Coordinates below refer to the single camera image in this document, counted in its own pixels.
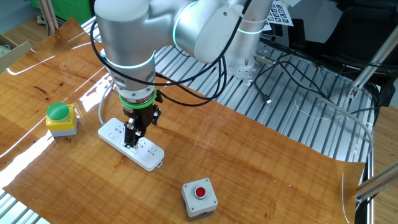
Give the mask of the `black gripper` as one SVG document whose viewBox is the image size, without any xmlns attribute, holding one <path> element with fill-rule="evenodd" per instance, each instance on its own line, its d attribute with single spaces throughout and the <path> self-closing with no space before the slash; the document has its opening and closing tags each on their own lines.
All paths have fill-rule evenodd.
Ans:
<svg viewBox="0 0 398 224">
<path fill-rule="evenodd" d="M 155 105 L 151 104 L 141 109 L 130 109 L 123 106 L 123 112 L 128 117 L 124 123 L 124 146 L 136 148 L 138 141 L 144 137 L 147 127 L 154 119 Z"/>
</svg>

